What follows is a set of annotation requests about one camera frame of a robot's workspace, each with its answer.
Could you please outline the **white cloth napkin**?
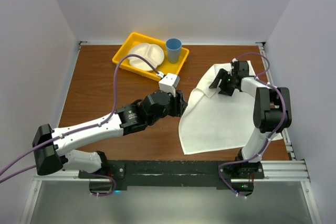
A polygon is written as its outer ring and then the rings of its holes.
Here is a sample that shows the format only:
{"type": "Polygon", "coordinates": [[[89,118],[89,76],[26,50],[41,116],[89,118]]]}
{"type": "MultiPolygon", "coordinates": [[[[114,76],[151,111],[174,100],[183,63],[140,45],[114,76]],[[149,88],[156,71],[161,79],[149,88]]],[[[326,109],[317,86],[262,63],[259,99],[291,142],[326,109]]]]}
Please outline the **white cloth napkin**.
{"type": "Polygon", "coordinates": [[[212,65],[192,90],[178,127],[184,154],[244,147],[250,139],[254,98],[239,91],[230,97],[209,88],[220,69],[230,68],[229,63],[212,65]]]}

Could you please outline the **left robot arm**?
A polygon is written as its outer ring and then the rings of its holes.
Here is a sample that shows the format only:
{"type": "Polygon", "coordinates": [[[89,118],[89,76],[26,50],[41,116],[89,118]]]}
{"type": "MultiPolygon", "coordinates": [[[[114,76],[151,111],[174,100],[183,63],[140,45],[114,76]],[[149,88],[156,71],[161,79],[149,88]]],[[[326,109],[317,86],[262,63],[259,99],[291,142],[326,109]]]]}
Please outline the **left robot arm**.
{"type": "Polygon", "coordinates": [[[166,116],[180,117],[187,105],[180,90],[175,94],[156,90],[96,120],[56,129],[43,124],[32,142],[37,174],[45,176],[62,169],[74,169],[103,178],[109,171],[105,154],[87,153],[78,148],[143,131],[166,116]]]}

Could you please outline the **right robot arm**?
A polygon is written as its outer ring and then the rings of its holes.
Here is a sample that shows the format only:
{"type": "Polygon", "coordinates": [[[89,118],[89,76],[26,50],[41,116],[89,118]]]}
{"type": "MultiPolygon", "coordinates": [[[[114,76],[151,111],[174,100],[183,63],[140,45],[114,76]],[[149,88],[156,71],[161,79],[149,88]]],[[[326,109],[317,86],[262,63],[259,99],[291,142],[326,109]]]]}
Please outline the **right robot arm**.
{"type": "Polygon", "coordinates": [[[226,162],[219,169],[234,168],[239,178],[246,178],[253,171],[251,163],[258,163],[271,140],[292,122],[290,92],[285,87],[275,87],[249,73],[247,61],[231,62],[231,69],[220,69],[210,89],[220,88],[219,94],[232,96],[235,90],[254,98],[254,130],[247,144],[240,150],[236,161],[226,162]]]}

